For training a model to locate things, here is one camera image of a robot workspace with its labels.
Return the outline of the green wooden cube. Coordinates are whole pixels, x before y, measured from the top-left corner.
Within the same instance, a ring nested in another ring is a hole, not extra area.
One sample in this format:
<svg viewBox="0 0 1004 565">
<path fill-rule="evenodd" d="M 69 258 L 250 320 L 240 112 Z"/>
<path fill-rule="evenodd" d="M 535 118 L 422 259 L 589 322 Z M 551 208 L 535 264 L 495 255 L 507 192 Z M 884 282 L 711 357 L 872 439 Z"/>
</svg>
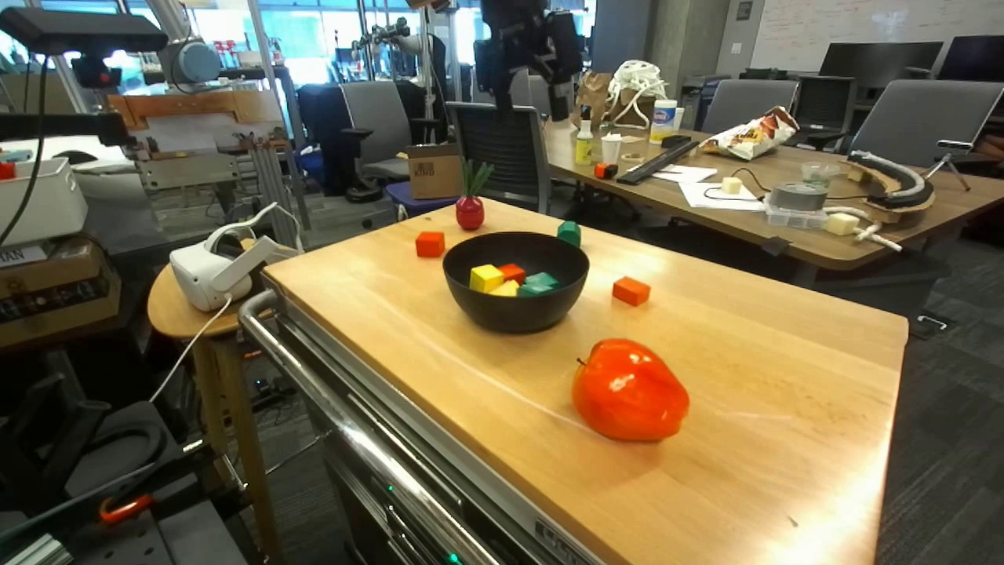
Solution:
<svg viewBox="0 0 1004 565">
<path fill-rule="evenodd" d="M 554 278 L 551 273 L 529 273 L 529 276 L 519 282 L 517 295 L 519 295 L 519 298 L 535 298 L 535 295 L 554 293 L 554 284 L 559 284 L 559 278 Z"/>
<path fill-rule="evenodd" d="M 579 226 L 574 218 L 562 218 L 554 236 L 569 243 L 576 243 L 579 247 Z"/>
</svg>

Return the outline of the red toy radish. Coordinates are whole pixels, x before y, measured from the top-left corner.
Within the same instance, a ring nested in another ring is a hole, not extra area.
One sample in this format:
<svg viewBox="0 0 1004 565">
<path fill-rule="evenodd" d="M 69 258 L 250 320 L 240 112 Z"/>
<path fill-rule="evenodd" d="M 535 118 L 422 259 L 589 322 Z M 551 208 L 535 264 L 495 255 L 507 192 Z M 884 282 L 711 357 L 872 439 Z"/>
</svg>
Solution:
<svg viewBox="0 0 1004 565">
<path fill-rule="evenodd" d="M 489 174 L 491 174 L 489 163 L 477 163 L 477 161 L 464 163 L 460 194 L 454 201 L 454 218 L 464 231 L 473 231 L 482 226 L 481 192 L 487 189 Z"/>
</svg>

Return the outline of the orange wooden cube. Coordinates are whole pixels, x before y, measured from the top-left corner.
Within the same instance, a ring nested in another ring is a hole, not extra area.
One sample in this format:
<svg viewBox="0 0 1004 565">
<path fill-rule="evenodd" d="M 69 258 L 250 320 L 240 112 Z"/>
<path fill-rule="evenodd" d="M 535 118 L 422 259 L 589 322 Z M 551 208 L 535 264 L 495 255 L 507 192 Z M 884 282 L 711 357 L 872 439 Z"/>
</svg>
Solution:
<svg viewBox="0 0 1004 565">
<path fill-rule="evenodd" d="M 446 255 L 446 231 L 420 231 L 413 237 L 413 255 L 416 258 L 442 258 Z"/>
<path fill-rule="evenodd" d="M 527 271 L 519 264 L 502 264 L 502 278 L 517 278 L 525 282 L 527 278 Z"/>
<path fill-rule="evenodd" d="M 621 276 L 616 284 L 612 284 L 612 295 L 624 303 L 642 303 L 648 298 L 648 284 L 639 282 L 639 278 L 629 278 L 629 276 Z"/>
</svg>

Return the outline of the black bowl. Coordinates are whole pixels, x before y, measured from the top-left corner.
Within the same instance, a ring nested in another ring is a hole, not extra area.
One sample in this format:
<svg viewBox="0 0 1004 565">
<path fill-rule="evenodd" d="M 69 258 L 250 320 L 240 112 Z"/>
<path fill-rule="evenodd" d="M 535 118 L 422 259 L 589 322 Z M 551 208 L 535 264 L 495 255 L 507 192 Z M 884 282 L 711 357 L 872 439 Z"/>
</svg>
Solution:
<svg viewBox="0 0 1004 565">
<path fill-rule="evenodd" d="M 495 298 L 473 293 L 466 276 L 477 264 L 519 264 L 529 273 L 551 273 L 554 293 L 535 298 Z M 442 258 L 442 273 L 457 307 L 482 328 L 538 332 L 554 326 L 576 302 L 589 258 L 554 236 L 541 231 L 489 231 L 457 242 Z"/>
</svg>

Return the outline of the orange toy apple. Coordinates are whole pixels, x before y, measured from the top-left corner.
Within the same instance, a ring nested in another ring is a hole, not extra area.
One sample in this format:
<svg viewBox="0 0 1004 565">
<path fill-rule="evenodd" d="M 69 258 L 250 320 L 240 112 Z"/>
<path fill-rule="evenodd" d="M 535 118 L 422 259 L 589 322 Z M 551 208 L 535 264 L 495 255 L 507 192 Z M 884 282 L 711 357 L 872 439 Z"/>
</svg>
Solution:
<svg viewBox="0 0 1004 565">
<path fill-rule="evenodd" d="M 589 431 L 621 441 L 661 441 L 691 412 L 673 371 L 633 340 L 599 340 L 579 362 L 572 400 Z"/>
</svg>

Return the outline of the yellow wooden block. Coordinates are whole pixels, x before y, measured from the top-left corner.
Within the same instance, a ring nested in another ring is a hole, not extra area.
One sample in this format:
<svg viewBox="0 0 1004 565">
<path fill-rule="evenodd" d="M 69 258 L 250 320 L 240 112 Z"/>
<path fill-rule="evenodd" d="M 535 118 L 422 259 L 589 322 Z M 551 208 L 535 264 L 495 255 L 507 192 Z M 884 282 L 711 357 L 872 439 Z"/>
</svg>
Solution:
<svg viewBox="0 0 1004 565">
<path fill-rule="evenodd" d="M 495 284 L 489 295 L 495 295 L 495 298 L 517 298 L 517 293 L 519 293 L 519 282 L 517 282 L 517 278 L 507 278 L 507 282 Z"/>
<path fill-rule="evenodd" d="M 466 276 L 466 284 L 473 293 L 491 293 L 502 282 L 504 282 L 504 273 L 495 264 L 477 264 Z"/>
</svg>

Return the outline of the white paper sheet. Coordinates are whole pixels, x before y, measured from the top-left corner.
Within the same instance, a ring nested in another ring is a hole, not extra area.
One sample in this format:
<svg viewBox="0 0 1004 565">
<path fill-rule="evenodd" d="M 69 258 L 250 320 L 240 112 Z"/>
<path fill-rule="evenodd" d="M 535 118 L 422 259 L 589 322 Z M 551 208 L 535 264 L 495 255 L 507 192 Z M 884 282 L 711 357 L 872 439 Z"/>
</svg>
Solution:
<svg viewBox="0 0 1004 565">
<path fill-rule="evenodd" d="M 684 201 L 696 209 L 748 209 L 765 208 L 738 174 L 720 174 L 711 167 L 666 167 L 660 179 L 673 182 Z"/>
</svg>

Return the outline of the snack chip bag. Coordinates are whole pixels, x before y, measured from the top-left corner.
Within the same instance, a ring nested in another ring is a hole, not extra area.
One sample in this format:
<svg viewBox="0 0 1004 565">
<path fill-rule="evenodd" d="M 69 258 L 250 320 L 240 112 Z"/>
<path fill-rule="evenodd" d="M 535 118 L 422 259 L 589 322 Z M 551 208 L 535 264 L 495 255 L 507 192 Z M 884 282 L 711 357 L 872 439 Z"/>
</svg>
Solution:
<svg viewBox="0 0 1004 565">
<path fill-rule="evenodd" d="M 738 161 L 755 161 L 779 143 L 790 140 L 799 130 L 799 121 L 790 115 L 788 106 L 772 106 L 755 118 L 732 124 L 699 140 L 699 151 L 724 154 Z"/>
</svg>

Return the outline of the white VR headset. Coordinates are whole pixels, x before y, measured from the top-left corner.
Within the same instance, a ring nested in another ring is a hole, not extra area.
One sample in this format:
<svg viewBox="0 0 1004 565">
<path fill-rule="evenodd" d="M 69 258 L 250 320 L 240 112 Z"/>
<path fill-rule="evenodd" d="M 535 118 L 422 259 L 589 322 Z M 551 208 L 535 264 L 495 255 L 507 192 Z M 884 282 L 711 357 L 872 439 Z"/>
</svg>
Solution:
<svg viewBox="0 0 1004 565">
<path fill-rule="evenodd" d="M 170 255 L 170 271 L 195 311 L 215 311 L 227 298 L 244 298 L 256 265 L 305 250 L 302 218 L 293 214 L 288 214 L 288 243 L 253 231 L 253 226 L 269 214 L 281 214 L 281 204 L 269 201 L 253 216 L 222 222 L 208 237 L 182 243 Z"/>
</svg>

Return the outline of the round wooden stool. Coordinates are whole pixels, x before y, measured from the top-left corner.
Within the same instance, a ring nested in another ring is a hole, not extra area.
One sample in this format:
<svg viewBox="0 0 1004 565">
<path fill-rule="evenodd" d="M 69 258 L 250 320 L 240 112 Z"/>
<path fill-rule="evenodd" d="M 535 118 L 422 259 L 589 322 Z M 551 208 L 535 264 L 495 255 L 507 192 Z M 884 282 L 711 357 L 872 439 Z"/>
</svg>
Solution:
<svg viewBox="0 0 1004 565">
<path fill-rule="evenodd" d="M 215 455 L 227 452 L 227 441 L 234 441 L 234 458 L 247 483 L 244 498 L 253 509 L 256 551 L 278 558 L 272 498 L 240 373 L 238 311 L 233 303 L 211 315 L 191 307 L 176 273 L 162 265 L 148 293 L 148 322 L 154 332 L 191 348 L 208 441 Z"/>
</svg>

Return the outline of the wooden office desk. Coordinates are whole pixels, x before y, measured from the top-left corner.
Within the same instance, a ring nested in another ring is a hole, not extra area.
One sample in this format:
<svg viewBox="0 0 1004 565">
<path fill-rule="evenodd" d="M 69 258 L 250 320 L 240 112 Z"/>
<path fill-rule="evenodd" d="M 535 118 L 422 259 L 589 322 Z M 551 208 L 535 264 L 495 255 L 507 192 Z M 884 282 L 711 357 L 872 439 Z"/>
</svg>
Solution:
<svg viewBox="0 0 1004 565">
<path fill-rule="evenodd" d="M 776 147 L 755 161 L 693 151 L 673 167 L 711 167 L 738 174 L 755 197 L 748 209 L 696 209 L 673 182 L 654 174 L 624 184 L 599 179 L 574 154 L 576 129 L 544 121 L 544 161 L 583 184 L 633 201 L 639 209 L 691 218 L 711 231 L 776 243 L 814 271 L 862 271 L 895 250 L 918 247 L 1004 204 L 1004 182 L 967 172 L 916 172 L 874 154 L 814 154 Z"/>
</svg>

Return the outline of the grey office chair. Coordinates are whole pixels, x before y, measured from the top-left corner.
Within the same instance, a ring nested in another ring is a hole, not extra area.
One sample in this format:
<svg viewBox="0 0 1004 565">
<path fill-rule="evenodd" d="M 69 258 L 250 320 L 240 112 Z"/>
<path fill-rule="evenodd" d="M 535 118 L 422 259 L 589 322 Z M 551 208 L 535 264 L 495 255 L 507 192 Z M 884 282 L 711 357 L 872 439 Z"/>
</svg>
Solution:
<svg viewBox="0 0 1004 565">
<path fill-rule="evenodd" d="M 869 151 L 905 167 L 963 156 L 1004 97 L 1002 82 L 895 79 L 884 83 L 846 151 Z"/>
</svg>

